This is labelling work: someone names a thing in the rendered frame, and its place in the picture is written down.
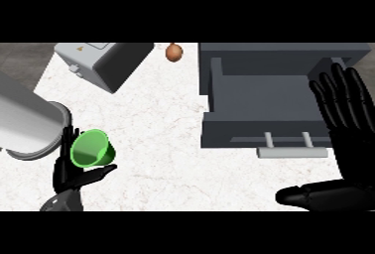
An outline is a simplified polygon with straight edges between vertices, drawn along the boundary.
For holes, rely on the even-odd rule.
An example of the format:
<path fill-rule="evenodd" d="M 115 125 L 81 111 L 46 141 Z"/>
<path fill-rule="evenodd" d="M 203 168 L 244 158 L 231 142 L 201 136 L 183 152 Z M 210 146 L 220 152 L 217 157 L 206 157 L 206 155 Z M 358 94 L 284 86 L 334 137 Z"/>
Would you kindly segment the green cup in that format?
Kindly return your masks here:
<path fill-rule="evenodd" d="M 71 161 L 80 168 L 110 165 L 115 158 L 115 149 L 107 134 L 99 129 L 86 131 L 71 147 Z"/>

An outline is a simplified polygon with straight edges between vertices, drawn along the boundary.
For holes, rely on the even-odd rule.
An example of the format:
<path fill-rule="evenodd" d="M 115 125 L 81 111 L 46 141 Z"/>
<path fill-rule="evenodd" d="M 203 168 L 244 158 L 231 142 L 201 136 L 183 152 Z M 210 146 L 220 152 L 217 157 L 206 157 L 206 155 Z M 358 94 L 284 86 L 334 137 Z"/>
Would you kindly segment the grey toaster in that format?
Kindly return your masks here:
<path fill-rule="evenodd" d="M 154 49 L 152 43 L 58 43 L 71 73 L 115 93 Z"/>

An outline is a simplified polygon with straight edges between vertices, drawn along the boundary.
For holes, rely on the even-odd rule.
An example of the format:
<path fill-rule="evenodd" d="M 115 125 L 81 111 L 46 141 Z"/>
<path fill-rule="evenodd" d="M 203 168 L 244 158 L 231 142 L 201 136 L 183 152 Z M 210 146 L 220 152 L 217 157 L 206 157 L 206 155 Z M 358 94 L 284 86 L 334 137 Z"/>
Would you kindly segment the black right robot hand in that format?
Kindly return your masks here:
<path fill-rule="evenodd" d="M 331 73 L 309 82 L 341 174 L 340 180 L 285 188 L 276 202 L 309 211 L 375 210 L 375 104 L 353 67 L 331 65 Z"/>

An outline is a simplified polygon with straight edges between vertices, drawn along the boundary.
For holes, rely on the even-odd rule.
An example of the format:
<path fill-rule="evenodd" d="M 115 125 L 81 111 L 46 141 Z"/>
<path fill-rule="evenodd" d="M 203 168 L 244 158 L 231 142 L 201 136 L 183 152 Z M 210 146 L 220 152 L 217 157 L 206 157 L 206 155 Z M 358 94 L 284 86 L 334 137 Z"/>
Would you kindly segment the brown egg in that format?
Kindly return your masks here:
<path fill-rule="evenodd" d="M 166 57 L 167 57 L 167 59 L 173 63 L 176 63 L 176 62 L 180 61 L 182 56 L 183 56 L 183 49 L 182 49 L 182 47 L 177 44 L 172 43 L 169 45 L 167 49 L 166 49 Z"/>

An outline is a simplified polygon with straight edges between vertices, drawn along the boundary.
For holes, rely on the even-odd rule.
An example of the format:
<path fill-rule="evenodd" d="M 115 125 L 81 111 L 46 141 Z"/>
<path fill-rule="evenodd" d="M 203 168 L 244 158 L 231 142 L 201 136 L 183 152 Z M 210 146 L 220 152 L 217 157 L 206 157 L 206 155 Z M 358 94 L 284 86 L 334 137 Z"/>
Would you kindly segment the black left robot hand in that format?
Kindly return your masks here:
<path fill-rule="evenodd" d="M 67 190 L 79 191 L 83 186 L 99 182 L 107 174 L 117 169 L 117 164 L 112 164 L 86 172 L 73 163 L 71 147 L 80 135 L 80 129 L 74 128 L 73 125 L 64 129 L 61 156 L 56 159 L 53 170 L 53 189 L 56 193 Z"/>

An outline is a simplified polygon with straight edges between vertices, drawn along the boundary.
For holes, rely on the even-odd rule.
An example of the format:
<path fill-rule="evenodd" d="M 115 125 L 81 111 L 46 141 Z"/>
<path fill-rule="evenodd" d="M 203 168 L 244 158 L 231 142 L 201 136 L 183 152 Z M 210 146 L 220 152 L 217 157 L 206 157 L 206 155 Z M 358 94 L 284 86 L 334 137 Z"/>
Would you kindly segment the dark grey open drawer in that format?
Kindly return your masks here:
<path fill-rule="evenodd" d="M 327 124 L 309 83 L 338 58 L 325 58 L 303 75 L 228 75 L 223 60 L 211 59 L 210 111 L 204 113 L 204 148 L 257 148 L 272 137 L 279 147 L 304 145 L 307 133 L 316 147 L 330 147 Z"/>

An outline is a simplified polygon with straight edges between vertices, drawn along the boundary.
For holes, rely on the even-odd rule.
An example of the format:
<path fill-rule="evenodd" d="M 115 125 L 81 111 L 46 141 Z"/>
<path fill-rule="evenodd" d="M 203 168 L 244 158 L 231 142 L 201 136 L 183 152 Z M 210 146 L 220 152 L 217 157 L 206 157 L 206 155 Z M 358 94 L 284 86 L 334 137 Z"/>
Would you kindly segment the pale grey cylindrical appliance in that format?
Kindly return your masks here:
<path fill-rule="evenodd" d="M 0 71 L 0 148 L 18 160 L 46 157 L 62 144 L 73 124 L 68 107 L 40 97 Z"/>

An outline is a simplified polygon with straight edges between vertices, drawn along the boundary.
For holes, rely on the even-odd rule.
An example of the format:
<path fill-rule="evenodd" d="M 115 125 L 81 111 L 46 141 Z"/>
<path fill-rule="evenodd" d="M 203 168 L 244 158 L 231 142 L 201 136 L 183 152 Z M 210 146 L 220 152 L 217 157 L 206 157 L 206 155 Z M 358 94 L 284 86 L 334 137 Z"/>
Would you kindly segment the dark grey cabinet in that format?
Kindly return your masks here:
<path fill-rule="evenodd" d="M 200 43 L 200 94 L 208 94 L 211 59 L 225 75 L 307 75 L 322 59 L 355 66 L 369 52 L 366 43 Z"/>

